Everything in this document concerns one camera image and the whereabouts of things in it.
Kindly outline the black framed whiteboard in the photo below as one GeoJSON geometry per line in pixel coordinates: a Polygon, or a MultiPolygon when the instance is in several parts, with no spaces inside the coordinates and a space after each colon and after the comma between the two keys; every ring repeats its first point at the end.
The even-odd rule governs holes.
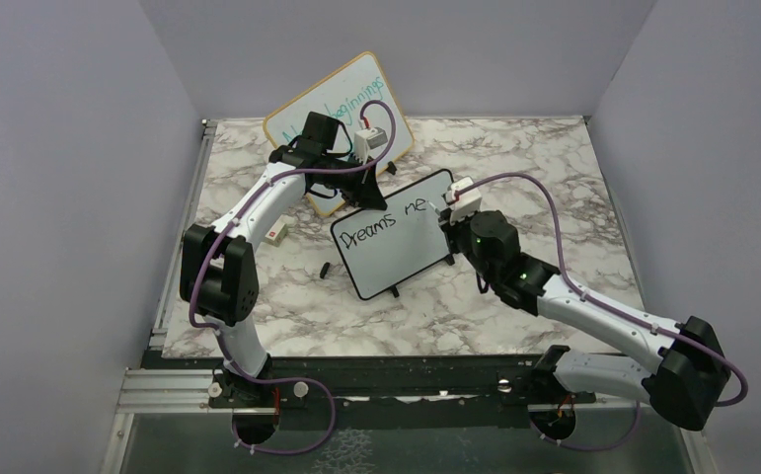
{"type": "Polygon", "coordinates": [[[444,210],[452,183],[452,172],[440,169],[388,194],[386,210],[361,209],[334,221],[330,232],[360,299],[371,299],[450,254],[427,203],[444,210]]]}

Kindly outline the black whiteboard marker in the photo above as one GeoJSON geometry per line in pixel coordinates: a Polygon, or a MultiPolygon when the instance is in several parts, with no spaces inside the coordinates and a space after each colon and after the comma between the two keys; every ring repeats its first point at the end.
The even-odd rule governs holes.
{"type": "Polygon", "coordinates": [[[431,201],[428,203],[428,208],[432,211],[437,220],[441,220],[441,210],[431,201]]]}

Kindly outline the black marker cap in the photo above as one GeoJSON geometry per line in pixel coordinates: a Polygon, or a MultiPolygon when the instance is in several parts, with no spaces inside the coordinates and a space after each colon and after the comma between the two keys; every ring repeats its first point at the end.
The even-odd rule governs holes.
{"type": "Polygon", "coordinates": [[[330,269],[331,263],[325,262],[320,270],[319,278],[324,279],[327,276],[327,273],[330,269]]]}

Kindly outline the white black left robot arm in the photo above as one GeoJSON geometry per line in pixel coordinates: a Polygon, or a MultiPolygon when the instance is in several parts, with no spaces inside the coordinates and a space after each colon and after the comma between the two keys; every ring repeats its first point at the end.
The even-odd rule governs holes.
{"type": "Polygon", "coordinates": [[[335,190],[355,207],[384,210],[387,203],[370,158],[345,160],[333,148],[345,125],[309,113],[302,132],[271,152],[255,186],[227,214],[192,225],[182,239],[180,297],[190,323],[214,332],[234,391],[248,405],[270,396],[263,372],[269,355],[251,316],[259,295],[255,252],[285,211],[314,186],[335,190]]]}

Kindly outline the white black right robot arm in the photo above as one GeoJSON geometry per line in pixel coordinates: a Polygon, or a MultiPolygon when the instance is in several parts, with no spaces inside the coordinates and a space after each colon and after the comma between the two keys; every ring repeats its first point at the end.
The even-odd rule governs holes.
{"type": "Polygon", "coordinates": [[[684,322],[638,311],[582,285],[523,252],[517,229],[495,210],[454,219],[438,215],[453,254],[463,255],[503,304],[567,324],[617,350],[589,355],[548,350],[531,375],[533,393],[554,402],[572,393],[610,394],[648,403],[688,431],[702,430],[725,389],[730,370],[714,327],[696,316],[684,322]]]}

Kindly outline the yellow framed whiteboard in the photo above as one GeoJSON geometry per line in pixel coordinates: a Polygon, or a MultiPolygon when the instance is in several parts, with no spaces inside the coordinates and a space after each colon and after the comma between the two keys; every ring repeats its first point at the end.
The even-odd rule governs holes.
{"type": "Polygon", "coordinates": [[[371,51],[364,51],[314,86],[265,117],[263,131],[274,147],[297,136],[310,112],[342,121],[349,136],[368,122],[386,132],[396,129],[391,151],[377,167],[379,174],[407,154],[415,144],[413,132],[389,80],[371,51]]]}

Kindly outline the black small-board stand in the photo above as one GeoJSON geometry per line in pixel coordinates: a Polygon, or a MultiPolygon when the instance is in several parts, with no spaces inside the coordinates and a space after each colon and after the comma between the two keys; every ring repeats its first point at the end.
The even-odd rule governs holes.
{"type": "MultiPolygon", "coordinates": [[[[454,266],[455,263],[456,263],[455,258],[454,258],[454,256],[452,254],[449,254],[449,255],[445,256],[442,259],[442,262],[445,263],[448,266],[454,266]]],[[[389,286],[387,288],[387,291],[389,291],[393,295],[394,298],[399,298],[400,297],[400,291],[399,291],[397,285],[391,285],[391,286],[389,286]]]]}

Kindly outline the aluminium side rail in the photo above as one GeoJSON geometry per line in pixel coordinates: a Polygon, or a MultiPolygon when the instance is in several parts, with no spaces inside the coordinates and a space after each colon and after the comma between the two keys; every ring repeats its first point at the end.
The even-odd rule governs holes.
{"type": "Polygon", "coordinates": [[[190,186],[184,202],[182,216],[177,224],[175,246],[172,259],[164,279],[164,284],[154,317],[153,327],[148,340],[147,349],[158,351],[163,345],[168,332],[169,321],[173,316],[175,301],[179,293],[179,272],[182,264],[183,236],[188,227],[195,221],[206,169],[216,136],[218,119],[204,119],[202,137],[196,155],[195,167],[190,180],[190,186]]]}

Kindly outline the black aluminium front base frame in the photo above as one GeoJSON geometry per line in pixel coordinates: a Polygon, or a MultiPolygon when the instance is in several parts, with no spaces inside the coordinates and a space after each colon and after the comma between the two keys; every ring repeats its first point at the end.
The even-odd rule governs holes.
{"type": "Polygon", "coordinates": [[[541,355],[276,357],[264,378],[218,358],[145,354],[124,378],[125,414],[226,415],[247,443],[279,431],[539,428],[568,436],[578,407],[605,399],[656,408],[653,376],[622,355],[555,346],[541,355]]]}

